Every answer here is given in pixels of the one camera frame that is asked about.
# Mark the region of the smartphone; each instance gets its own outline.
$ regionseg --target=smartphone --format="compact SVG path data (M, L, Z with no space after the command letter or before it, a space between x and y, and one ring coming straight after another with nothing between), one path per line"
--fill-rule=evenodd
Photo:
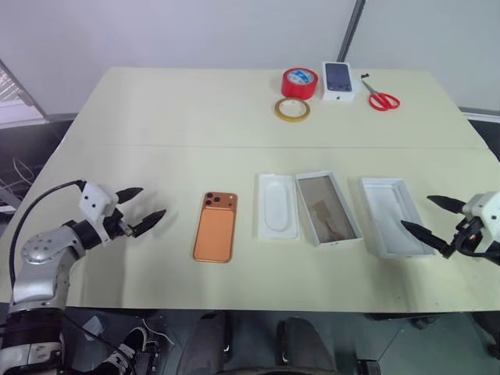
M325 64L327 88L330 91L352 91L351 77L346 64L327 62Z
M206 193L193 257L200 262L227 263L231 259L238 197L234 193Z

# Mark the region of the red scissors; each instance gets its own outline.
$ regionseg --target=red scissors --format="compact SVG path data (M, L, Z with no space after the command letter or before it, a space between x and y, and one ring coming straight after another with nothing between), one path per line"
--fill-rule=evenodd
M368 103L373 109L377 111L388 111L389 109L396 109L399 107L401 102L398 98L392 95L385 94L383 92L376 91L367 82L363 81L362 84L370 91L370 97L368 98Z

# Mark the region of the red tape roll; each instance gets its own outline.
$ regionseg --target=red tape roll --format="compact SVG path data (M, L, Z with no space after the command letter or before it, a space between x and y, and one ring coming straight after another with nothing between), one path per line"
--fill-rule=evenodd
M306 100L314 95L318 76L306 68L291 68L283 73L281 94L287 98Z

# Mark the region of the black phone screen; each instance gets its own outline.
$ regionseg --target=black phone screen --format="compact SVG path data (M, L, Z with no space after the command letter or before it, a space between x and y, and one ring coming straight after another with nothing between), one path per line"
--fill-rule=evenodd
M331 91L352 91L347 65L329 62L325 64L327 87Z

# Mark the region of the white table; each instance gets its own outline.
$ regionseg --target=white table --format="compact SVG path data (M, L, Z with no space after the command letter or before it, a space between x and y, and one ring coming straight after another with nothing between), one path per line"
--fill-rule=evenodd
M168 214L143 237L91 250L73 269L69 305L372 313L500 309L500 267L493 263L460 254L449 260L383 260L369 251L361 177L404 178L425 225L447 239L459 217L427 195L467 200L500 189L498 162L434 79L423 72L370 71L375 88L402 100L400 109L376 112L362 91L351 105L314 98L306 121L285 123L273 114L281 73L122 68L105 75L20 211L46 189L83 177L116 190L144 187L123 205L131 220L161 208ZM334 171L364 241L315 248L307 232L300 241L256 238L258 173L311 170ZM239 197L228 264L192 259L207 191ZM20 243L80 220L78 198L68 189L43 201ZM0 240L4 302L10 296L7 249L18 216Z

